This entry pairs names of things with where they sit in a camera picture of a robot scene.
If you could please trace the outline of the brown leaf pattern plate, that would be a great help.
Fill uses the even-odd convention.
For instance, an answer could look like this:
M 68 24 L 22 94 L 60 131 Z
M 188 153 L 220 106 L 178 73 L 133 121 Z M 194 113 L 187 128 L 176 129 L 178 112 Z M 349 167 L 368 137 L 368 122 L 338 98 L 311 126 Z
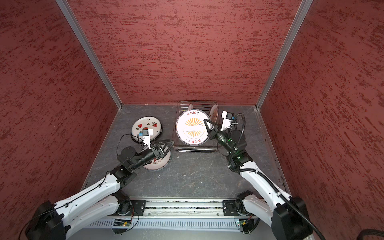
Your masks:
M 219 115 L 219 106 L 218 104 L 213 104 L 210 110 L 209 118 L 211 121 L 216 122 Z

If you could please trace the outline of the floral pattern white plate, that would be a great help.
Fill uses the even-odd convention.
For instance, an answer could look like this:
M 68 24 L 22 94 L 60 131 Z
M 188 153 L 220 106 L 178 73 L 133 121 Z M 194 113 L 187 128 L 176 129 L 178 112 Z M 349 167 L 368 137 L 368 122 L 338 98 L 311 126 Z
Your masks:
M 149 164 L 144 165 L 144 168 L 149 171 L 157 171 L 163 169 L 171 160 L 171 151 L 164 158 L 153 159 Z

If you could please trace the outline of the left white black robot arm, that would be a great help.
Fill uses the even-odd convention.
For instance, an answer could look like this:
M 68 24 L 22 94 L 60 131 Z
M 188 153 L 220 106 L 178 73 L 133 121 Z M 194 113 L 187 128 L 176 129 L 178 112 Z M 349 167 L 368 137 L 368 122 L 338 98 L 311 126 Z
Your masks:
M 89 224 L 109 215 L 135 215 L 131 198 L 123 188 L 135 177 L 136 170 L 163 159 L 174 145 L 172 140 L 155 141 L 138 153 L 126 147 L 117 155 L 120 165 L 107 171 L 92 186 L 56 203 L 44 202 L 38 206 L 27 223 L 25 235 L 29 240 L 66 240 Z

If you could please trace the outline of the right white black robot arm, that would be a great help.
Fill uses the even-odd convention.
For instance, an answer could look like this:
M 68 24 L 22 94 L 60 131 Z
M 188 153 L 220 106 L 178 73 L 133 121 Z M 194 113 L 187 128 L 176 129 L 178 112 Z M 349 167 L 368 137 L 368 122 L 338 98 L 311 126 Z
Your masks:
M 246 151 L 245 130 L 228 132 L 210 120 L 204 120 L 204 124 L 208 138 L 228 151 L 229 170 L 247 180 L 263 198 L 259 200 L 254 194 L 246 194 L 240 198 L 242 208 L 271 227 L 277 240 L 304 240 L 311 236 L 314 227 L 304 201 L 292 198 L 257 166 Z

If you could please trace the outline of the left small circuit board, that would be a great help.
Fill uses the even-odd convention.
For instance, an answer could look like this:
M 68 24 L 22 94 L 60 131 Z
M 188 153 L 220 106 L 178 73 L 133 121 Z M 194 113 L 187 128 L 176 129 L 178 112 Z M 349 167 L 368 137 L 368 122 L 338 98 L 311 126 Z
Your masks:
M 132 220 L 115 219 L 113 222 L 114 227 L 130 227 Z

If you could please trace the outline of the small circuit board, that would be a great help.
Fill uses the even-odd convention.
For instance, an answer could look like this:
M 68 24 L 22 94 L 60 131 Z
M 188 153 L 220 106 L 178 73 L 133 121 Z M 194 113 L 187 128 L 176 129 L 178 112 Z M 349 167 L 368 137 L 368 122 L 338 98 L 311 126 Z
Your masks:
M 114 227 L 130 227 L 132 220 L 115 219 L 113 222 Z
M 255 225 L 255 221 L 253 219 L 250 219 L 250 220 L 245 220 L 245 219 L 242 219 L 242 220 L 238 220 L 238 226 L 239 228 L 242 230 L 242 231 L 250 231 L 254 225 Z

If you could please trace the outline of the right small circuit board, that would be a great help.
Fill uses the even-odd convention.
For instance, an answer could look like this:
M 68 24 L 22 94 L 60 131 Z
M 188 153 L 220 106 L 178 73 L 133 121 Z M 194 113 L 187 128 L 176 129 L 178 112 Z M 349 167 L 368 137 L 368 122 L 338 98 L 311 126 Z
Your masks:
M 253 219 L 250 219 L 250 220 L 245 220 L 245 219 L 242 219 L 242 220 L 238 220 L 238 226 L 239 228 L 242 230 L 242 231 L 250 231 L 254 225 L 255 225 L 255 221 Z

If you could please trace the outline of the right corner aluminium profile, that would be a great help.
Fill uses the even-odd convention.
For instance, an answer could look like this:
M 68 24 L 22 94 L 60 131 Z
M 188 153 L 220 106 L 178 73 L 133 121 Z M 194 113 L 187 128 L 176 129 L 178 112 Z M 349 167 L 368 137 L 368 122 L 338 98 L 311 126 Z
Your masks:
M 275 78 L 277 77 L 280 68 L 282 67 L 284 60 L 289 53 L 289 50 L 297 36 L 297 33 L 299 32 L 300 27 L 302 26 L 302 23 L 313 3 L 313 0 L 302 0 L 299 9 L 294 17 L 294 20 L 291 24 L 291 27 L 286 35 L 286 38 L 284 40 L 284 43 L 281 47 L 281 50 L 279 51 L 278 57 L 276 59 L 276 62 L 270 72 L 270 75 L 267 79 L 267 82 L 261 92 L 261 95 L 256 103 L 256 109 L 258 111 L 261 110 L 262 105 L 275 81 Z

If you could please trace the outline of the corner aluminium profile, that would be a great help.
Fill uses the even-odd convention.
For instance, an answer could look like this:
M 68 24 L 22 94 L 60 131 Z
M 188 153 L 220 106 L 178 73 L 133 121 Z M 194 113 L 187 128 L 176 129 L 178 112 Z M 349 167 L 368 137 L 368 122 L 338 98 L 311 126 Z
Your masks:
M 118 96 L 118 93 L 116 92 L 110 78 L 108 77 L 106 71 L 104 70 L 100 60 L 98 59 L 95 51 L 93 50 L 91 43 L 87 39 L 84 31 L 82 30 L 78 20 L 75 17 L 75 14 L 73 13 L 68 1 L 65 0 L 56 0 L 57 5 L 59 6 L 61 12 L 63 13 L 64 17 L 66 18 L 67 22 L 69 23 L 71 29 L 73 30 L 75 36 L 77 37 L 78 41 L 80 42 L 81 46 L 83 47 L 86 55 L 88 56 L 89 60 L 91 61 L 93 67 L 95 68 L 96 72 L 98 73 L 99 77 L 101 78 L 104 86 L 106 87 L 107 91 L 109 92 L 110 96 L 112 97 L 113 101 L 115 102 L 118 110 L 120 111 L 122 107 L 124 106 L 123 102 L 121 101 L 120 97 Z
M 261 92 L 261 95 L 256 103 L 256 109 L 258 111 L 261 110 L 262 105 L 275 81 L 275 78 L 277 77 L 280 68 L 282 67 L 284 60 L 289 53 L 289 50 L 297 36 L 297 33 L 299 32 L 300 27 L 302 26 L 302 23 L 313 3 L 313 0 L 302 0 L 299 9 L 294 17 L 294 20 L 291 24 L 291 27 L 286 35 L 286 38 L 284 40 L 284 43 L 281 47 L 281 50 L 279 51 L 278 57 L 276 59 L 276 62 L 270 72 L 270 75 L 267 79 L 267 82 Z

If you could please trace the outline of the left corner aluminium profile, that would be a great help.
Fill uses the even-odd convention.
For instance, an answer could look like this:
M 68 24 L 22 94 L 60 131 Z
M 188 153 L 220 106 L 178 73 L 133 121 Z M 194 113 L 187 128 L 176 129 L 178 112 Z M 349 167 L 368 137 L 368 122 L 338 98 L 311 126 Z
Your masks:
M 56 0 L 57 5 L 59 6 L 61 12 L 63 13 L 64 17 L 66 18 L 67 22 L 69 23 L 71 29 L 73 30 L 75 36 L 77 37 L 78 41 L 80 42 L 81 46 L 83 47 L 86 55 L 88 56 L 89 60 L 91 61 L 93 67 L 95 68 L 96 72 L 98 73 L 99 77 L 101 78 L 104 86 L 106 87 L 107 91 L 109 92 L 110 96 L 112 97 L 113 101 L 115 102 L 118 110 L 120 111 L 122 107 L 124 106 L 123 102 L 121 101 L 120 97 L 118 96 L 118 93 L 116 92 L 110 78 L 108 77 L 106 71 L 104 70 L 100 60 L 98 59 L 95 51 L 93 50 L 91 43 L 87 39 L 84 31 L 82 30 L 78 20 L 75 17 L 75 14 L 73 13 L 68 1 L 65 0 Z

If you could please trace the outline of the aluminium mounting rail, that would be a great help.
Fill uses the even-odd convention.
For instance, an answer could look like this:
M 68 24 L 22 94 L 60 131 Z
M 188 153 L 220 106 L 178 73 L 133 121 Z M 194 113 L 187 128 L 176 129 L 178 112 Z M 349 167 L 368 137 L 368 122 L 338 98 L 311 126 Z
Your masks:
M 265 201 L 258 199 L 255 195 L 247 195 L 245 197 L 236 198 L 241 200 L 245 208 L 251 215 L 267 219 L 272 218 L 273 212 L 279 209 L 292 208 L 282 199 L 274 206 L 269 206 Z M 197 217 L 197 218 L 219 218 L 226 217 L 223 213 L 223 204 L 221 199 L 146 199 L 146 207 L 143 217 L 149 218 L 178 218 L 178 217 Z M 116 218 L 131 218 L 132 216 L 120 216 L 116 212 L 120 204 L 114 196 L 109 196 L 92 207 L 87 212 L 92 215 L 94 220 L 99 220 L 107 216 Z

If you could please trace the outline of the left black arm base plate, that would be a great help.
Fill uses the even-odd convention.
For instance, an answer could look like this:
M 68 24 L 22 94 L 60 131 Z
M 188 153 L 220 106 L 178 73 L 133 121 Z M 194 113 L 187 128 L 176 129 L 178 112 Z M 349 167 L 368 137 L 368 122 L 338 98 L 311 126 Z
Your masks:
M 146 200 L 130 200 L 120 204 L 116 214 L 120 216 L 132 216 L 138 214 L 142 216 L 146 207 Z

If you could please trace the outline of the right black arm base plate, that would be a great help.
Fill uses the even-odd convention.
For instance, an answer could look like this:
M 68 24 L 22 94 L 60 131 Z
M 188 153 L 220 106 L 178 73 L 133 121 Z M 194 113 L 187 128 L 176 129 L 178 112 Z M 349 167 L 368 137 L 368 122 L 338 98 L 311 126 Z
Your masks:
M 223 200 L 223 213 L 227 217 L 249 217 L 251 213 L 245 208 L 241 200 Z

